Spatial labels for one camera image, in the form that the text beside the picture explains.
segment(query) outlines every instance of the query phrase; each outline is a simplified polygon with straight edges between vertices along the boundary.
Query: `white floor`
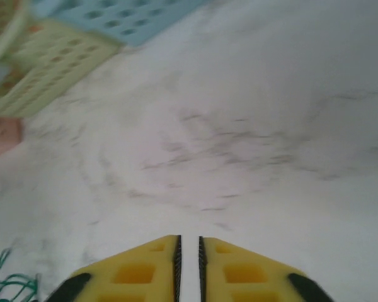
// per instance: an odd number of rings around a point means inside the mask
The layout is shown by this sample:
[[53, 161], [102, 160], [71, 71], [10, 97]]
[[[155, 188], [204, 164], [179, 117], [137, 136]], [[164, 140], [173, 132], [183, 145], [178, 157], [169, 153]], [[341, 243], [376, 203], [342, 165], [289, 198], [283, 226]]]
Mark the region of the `white floor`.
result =
[[378, 302], [378, 0], [213, 0], [29, 119], [0, 158], [4, 272], [78, 267], [183, 235]]

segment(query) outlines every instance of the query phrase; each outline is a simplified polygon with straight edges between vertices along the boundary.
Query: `black rubber edge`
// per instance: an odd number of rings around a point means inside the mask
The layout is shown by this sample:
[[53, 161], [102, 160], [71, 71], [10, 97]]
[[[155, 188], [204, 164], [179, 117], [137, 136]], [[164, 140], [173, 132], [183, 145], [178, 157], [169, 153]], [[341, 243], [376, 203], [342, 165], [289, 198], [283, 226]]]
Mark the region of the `black rubber edge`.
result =
[[181, 293], [181, 273], [182, 273], [182, 238], [178, 235], [175, 252], [173, 256], [173, 274], [174, 274], [174, 301], [179, 302]]
[[200, 272], [200, 301], [206, 302], [206, 272], [207, 272], [207, 254], [204, 245], [203, 236], [199, 236], [199, 272]]
[[287, 278], [305, 302], [334, 302], [315, 281], [295, 273]]
[[46, 302], [73, 302], [91, 278], [91, 274], [84, 272], [67, 279], [47, 298]]

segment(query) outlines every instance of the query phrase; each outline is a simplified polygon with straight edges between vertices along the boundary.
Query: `light blue plastic crate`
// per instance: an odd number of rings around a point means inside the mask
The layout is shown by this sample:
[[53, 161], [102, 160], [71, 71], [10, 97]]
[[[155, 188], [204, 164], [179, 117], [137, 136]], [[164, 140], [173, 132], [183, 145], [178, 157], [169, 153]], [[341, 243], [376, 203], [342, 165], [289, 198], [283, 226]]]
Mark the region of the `light blue plastic crate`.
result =
[[33, 0], [34, 12], [139, 46], [207, 0]]

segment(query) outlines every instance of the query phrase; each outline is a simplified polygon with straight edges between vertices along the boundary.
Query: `green cable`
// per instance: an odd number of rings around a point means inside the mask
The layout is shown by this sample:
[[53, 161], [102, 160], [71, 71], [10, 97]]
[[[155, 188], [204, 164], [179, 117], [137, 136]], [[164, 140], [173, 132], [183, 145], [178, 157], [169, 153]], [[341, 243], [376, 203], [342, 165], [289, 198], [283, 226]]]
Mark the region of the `green cable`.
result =
[[[11, 249], [4, 249], [0, 254], [0, 270], [6, 262], [8, 256], [11, 253]], [[0, 302], [14, 302], [24, 290], [29, 290], [29, 293], [21, 300], [21, 302], [29, 302], [35, 297], [37, 300], [38, 293], [38, 279], [31, 278], [23, 274], [11, 274], [7, 276], [5, 280], [0, 281], [0, 294], [7, 286], [21, 286], [21, 289], [11, 299], [2, 299]]]

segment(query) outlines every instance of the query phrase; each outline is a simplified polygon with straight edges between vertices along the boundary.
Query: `pink plastic crate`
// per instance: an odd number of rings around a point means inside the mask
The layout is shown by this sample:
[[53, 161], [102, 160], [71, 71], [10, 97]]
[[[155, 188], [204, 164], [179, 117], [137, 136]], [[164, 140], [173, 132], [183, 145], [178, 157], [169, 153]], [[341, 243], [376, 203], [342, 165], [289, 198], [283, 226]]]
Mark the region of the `pink plastic crate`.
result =
[[0, 155], [17, 146], [21, 140], [21, 119], [0, 118]]

